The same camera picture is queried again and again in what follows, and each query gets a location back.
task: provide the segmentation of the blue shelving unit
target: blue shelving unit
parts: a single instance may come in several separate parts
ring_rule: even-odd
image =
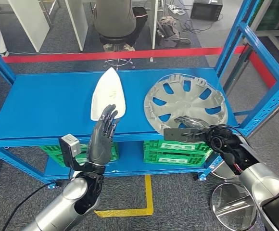
[[[106,167],[106,176],[196,172],[200,180],[222,159],[213,154],[202,167],[182,167],[143,163],[143,141],[161,139],[146,120],[143,109],[146,94],[161,77],[183,73],[206,79],[221,91],[228,109],[228,124],[250,134],[279,105],[279,64],[248,26],[258,0],[244,0],[214,68],[119,71],[127,111],[118,126],[114,141],[119,142],[119,160]],[[237,124],[219,84],[239,40],[244,35],[277,82],[247,118]],[[2,147],[57,145],[58,137],[72,133],[81,143],[88,142],[94,122],[90,120],[92,94],[103,72],[15,75],[0,57],[0,74],[11,88],[0,111],[0,159],[43,183],[66,179],[69,168],[48,158],[44,172],[29,166]],[[72,105],[72,110],[66,105]]]

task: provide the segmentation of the white desk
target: white desk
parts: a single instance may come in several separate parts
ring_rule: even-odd
[[[81,51],[83,51],[88,24],[84,11],[83,2],[96,2],[96,0],[65,0],[69,13],[71,22],[78,40]],[[158,0],[149,0],[151,11],[148,12],[149,18],[150,36],[152,49],[155,46],[155,34],[157,32]]]
[[[38,0],[0,0],[9,4],[36,52],[39,52],[50,29]]]

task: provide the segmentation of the red floor tape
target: red floor tape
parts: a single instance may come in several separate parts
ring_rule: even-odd
[[[276,82],[274,77],[266,68],[255,52],[252,52],[250,61],[262,77],[262,79],[268,87],[271,88]]]
[[[244,46],[237,47],[234,54],[240,54]],[[170,49],[170,50],[148,50],[148,51],[121,51],[121,52],[97,52],[82,54],[36,54],[36,55],[10,55],[3,60],[11,63],[41,63],[41,62],[71,62],[84,60],[106,60],[118,58],[160,58],[160,57],[178,57],[178,56],[200,56],[200,55],[217,55],[221,54],[222,47],[208,48],[188,48],[188,49]]]

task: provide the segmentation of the power strip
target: power strip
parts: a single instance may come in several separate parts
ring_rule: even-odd
[[[175,13],[175,14],[178,14],[178,15],[184,15],[185,14],[185,11],[182,10],[182,9],[179,9],[177,7],[176,7],[175,5],[168,5],[168,8],[173,12],[173,13]]]

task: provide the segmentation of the robotic arm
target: robotic arm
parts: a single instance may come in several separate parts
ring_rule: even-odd
[[[110,160],[112,139],[118,120],[114,121],[115,105],[106,107],[95,125],[87,152],[88,162],[75,160],[81,153],[80,143],[71,134],[60,138],[65,165],[78,174],[63,193],[38,214],[24,231],[69,231],[80,223],[100,203],[105,164]],[[279,178],[262,163],[240,135],[234,134],[228,125],[209,126],[202,120],[190,123],[194,128],[167,128],[165,140],[181,142],[204,141],[219,153],[252,196],[268,231],[279,231]]]
[[[164,134],[170,141],[204,141],[220,154],[252,196],[266,230],[279,231],[279,177],[261,162],[245,138],[229,128],[233,127],[167,128]]]
[[[75,160],[81,153],[78,139],[71,134],[59,139],[65,165],[78,174],[23,231],[69,231],[99,205],[104,165],[111,158],[112,136],[119,121],[114,121],[118,113],[112,112],[115,108],[107,106],[94,127],[84,165]]]

